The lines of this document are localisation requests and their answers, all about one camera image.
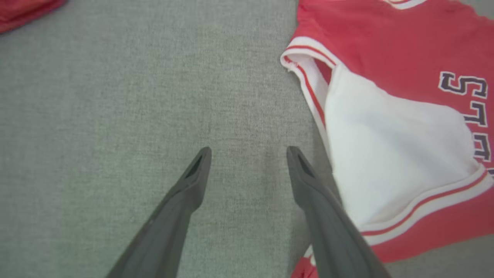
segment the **red stripe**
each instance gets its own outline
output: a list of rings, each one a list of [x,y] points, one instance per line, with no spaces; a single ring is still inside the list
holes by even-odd
[[[494,187],[468,201],[420,219],[394,239],[373,245],[382,262],[417,256],[428,250],[494,233]]]
[[[314,52],[317,52],[319,53],[320,55],[322,55],[324,58],[328,59],[332,64],[333,64],[333,67],[336,65],[336,63],[331,59],[329,58],[326,54],[322,53],[319,49],[317,48],[313,48],[312,46],[289,46],[287,47],[287,50],[288,49],[308,49],[308,50],[312,50]]]
[[[287,61],[288,63],[295,64],[297,66],[297,69],[303,74],[304,80],[305,80],[305,85],[307,86],[307,89],[309,90],[309,94],[310,94],[310,97],[312,99],[312,102],[314,103],[314,105],[317,109],[317,112],[319,113],[319,117],[321,118],[321,122],[323,123],[324,128],[326,128],[326,121],[324,119],[324,111],[323,111],[321,105],[319,104],[319,101],[317,100],[316,94],[314,93],[314,91],[312,90],[312,87],[310,86],[309,79],[307,78],[307,74],[305,73],[304,69],[301,66],[299,66],[297,63],[294,63],[292,60],[290,60],[290,58],[288,58],[287,56],[285,56],[284,58],[285,58],[285,61]]]
[[[432,200],[439,199],[441,197],[444,197],[444,196],[447,196],[447,195],[451,195],[451,194],[455,194],[455,193],[458,193],[458,192],[461,192],[461,191],[465,191],[465,190],[467,190],[469,188],[472,188],[472,187],[476,186],[478,183],[480,183],[486,177],[486,175],[487,175],[487,172],[484,172],[480,178],[478,178],[476,181],[474,181],[473,183],[471,183],[469,185],[466,185],[466,186],[463,186],[463,187],[460,187],[460,188],[457,188],[457,189],[454,189],[454,190],[446,191],[446,192],[443,192],[443,193],[440,193],[440,194],[437,194],[437,195],[434,195],[434,196],[430,196],[428,198],[425,198],[422,201],[420,201],[418,204],[416,204],[413,207],[412,211],[410,213],[408,213],[405,218],[401,219],[401,221],[399,221],[398,223],[394,224],[393,226],[390,226],[390,227],[388,227],[386,229],[378,230],[378,231],[365,231],[365,232],[362,232],[362,235],[378,235],[378,234],[387,233],[387,232],[395,229],[399,225],[403,224],[403,222],[405,222],[408,218],[410,218],[412,216],[412,214],[421,205],[423,205],[425,203],[428,203],[428,202],[430,202]]]

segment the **white fabric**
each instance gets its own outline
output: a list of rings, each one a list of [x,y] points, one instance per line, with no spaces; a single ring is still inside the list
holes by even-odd
[[[430,190],[468,185],[482,167],[456,110],[391,96],[345,67],[332,71],[324,110],[333,174],[360,230]]]

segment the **red and white striped trim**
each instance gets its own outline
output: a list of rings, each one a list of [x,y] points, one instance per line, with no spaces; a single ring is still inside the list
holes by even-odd
[[[392,240],[372,245],[384,263],[417,256],[431,249],[492,234],[494,232],[494,187],[489,175],[483,174],[473,187],[488,186],[486,191],[465,202],[426,215],[404,234]],[[293,271],[291,278],[317,278],[316,261],[312,247],[307,249]]]
[[[346,67],[324,45],[309,37],[294,38],[283,52],[281,64],[289,71],[294,72],[300,79],[303,95],[318,126],[326,153],[331,161],[324,116],[328,84],[317,69],[314,59],[322,61],[331,69],[336,65]]]
[[[427,0],[384,0],[396,9],[408,9],[424,3]]]
[[[376,245],[400,236],[425,216],[446,207],[473,199],[489,190],[494,184],[486,168],[457,183],[435,188],[415,198],[392,219],[358,227],[369,245]]]

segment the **red cloth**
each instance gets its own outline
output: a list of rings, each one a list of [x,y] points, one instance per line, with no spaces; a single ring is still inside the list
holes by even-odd
[[[318,98],[326,99],[327,88],[316,76],[329,84],[332,68],[346,66],[390,95],[446,105],[463,114],[474,139],[474,158],[494,177],[492,89],[488,96],[488,84],[494,84],[494,21],[456,0],[300,0],[297,21],[282,64],[299,71],[323,135],[325,102]],[[315,60],[317,74],[307,74],[308,66],[290,61],[291,55]],[[490,187],[475,198],[426,215],[394,238],[370,245],[383,262],[403,260],[493,234],[493,215]],[[367,240],[394,227],[360,232]],[[291,278],[318,277],[311,256],[300,259]]]
[[[63,3],[65,0],[0,0],[0,33],[42,17]]]

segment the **gray carpet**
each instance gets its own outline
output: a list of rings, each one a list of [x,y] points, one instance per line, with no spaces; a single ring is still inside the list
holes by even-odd
[[[490,0],[468,1],[494,16]],[[0,35],[0,277],[103,277],[202,146],[181,278],[288,278],[309,244],[285,151],[328,162],[279,64],[295,0],[72,0]],[[494,236],[388,265],[494,277]]]

